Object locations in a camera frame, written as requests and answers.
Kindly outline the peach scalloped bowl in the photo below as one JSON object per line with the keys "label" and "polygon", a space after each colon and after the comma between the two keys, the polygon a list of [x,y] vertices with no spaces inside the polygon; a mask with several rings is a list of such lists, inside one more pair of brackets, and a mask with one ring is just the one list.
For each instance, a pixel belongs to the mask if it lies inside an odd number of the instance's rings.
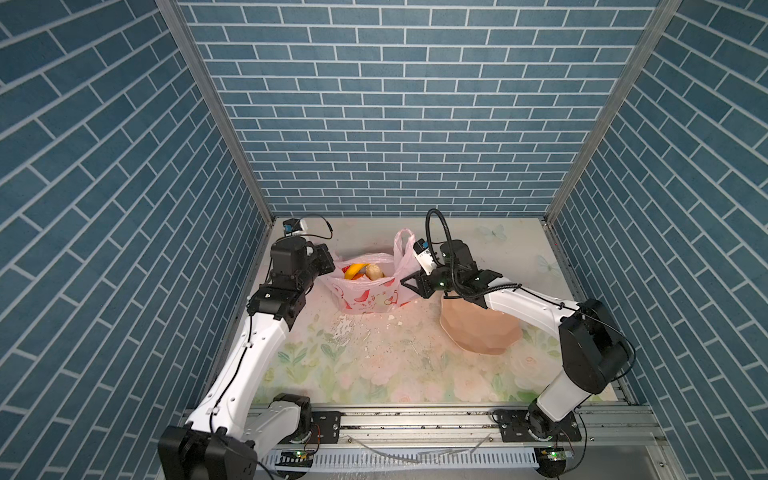
{"label": "peach scalloped bowl", "polygon": [[439,322],[448,337],[470,353],[501,355],[523,338],[517,317],[462,299],[442,299]]}

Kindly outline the pink plastic bag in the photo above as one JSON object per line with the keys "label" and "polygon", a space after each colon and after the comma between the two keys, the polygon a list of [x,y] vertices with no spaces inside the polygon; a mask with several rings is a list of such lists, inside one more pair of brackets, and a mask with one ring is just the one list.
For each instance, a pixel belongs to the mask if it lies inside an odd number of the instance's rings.
{"label": "pink plastic bag", "polygon": [[[337,308],[344,314],[387,313],[418,295],[401,285],[400,281],[416,272],[419,265],[414,258],[413,245],[416,237],[409,229],[401,229],[394,237],[393,253],[371,253],[353,259],[333,256],[335,270],[318,280],[331,294]],[[365,275],[355,280],[345,280],[343,268],[354,263],[378,264],[385,274],[371,281]]]}

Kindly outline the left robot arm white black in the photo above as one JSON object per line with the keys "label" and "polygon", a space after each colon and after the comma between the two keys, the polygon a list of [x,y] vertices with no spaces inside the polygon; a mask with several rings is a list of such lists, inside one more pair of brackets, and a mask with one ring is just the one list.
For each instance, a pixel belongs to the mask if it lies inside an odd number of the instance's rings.
{"label": "left robot arm white black", "polygon": [[276,241],[271,270],[246,305],[246,321],[225,365],[200,405],[181,426],[169,426],[158,443],[168,479],[251,479],[282,440],[309,435],[311,401],[281,394],[246,427],[253,398],[285,343],[315,280],[334,271],[324,244],[302,236]]}

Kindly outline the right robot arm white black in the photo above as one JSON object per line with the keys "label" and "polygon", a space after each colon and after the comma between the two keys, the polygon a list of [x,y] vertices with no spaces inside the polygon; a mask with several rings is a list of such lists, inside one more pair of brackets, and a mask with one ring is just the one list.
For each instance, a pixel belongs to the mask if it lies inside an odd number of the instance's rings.
{"label": "right robot arm white black", "polygon": [[461,240],[444,242],[436,253],[420,239],[413,250],[419,269],[401,281],[409,290],[423,298],[453,292],[453,298],[514,316],[558,340],[561,371],[525,416],[533,438],[552,439],[572,422],[575,409],[632,368],[635,348],[601,302],[560,300],[480,269]]}

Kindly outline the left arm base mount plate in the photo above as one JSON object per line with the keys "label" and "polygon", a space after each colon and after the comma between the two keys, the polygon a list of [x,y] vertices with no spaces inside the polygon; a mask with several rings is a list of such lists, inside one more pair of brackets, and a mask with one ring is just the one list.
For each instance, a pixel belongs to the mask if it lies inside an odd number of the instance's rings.
{"label": "left arm base mount plate", "polygon": [[295,445],[307,447],[311,445],[337,444],[339,442],[342,413],[333,410],[321,410],[312,413],[312,420],[306,432],[293,433],[284,437],[278,445]]}

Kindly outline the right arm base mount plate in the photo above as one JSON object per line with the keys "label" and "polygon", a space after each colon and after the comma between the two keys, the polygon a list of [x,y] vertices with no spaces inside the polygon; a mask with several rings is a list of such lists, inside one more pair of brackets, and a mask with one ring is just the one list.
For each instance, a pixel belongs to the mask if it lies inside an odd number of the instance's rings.
{"label": "right arm base mount plate", "polygon": [[575,413],[553,421],[537,407],[527,409],[495,409],[491,420],[499,427],[503,442],[548,442],[554,440],[581,441],[582,432]]}

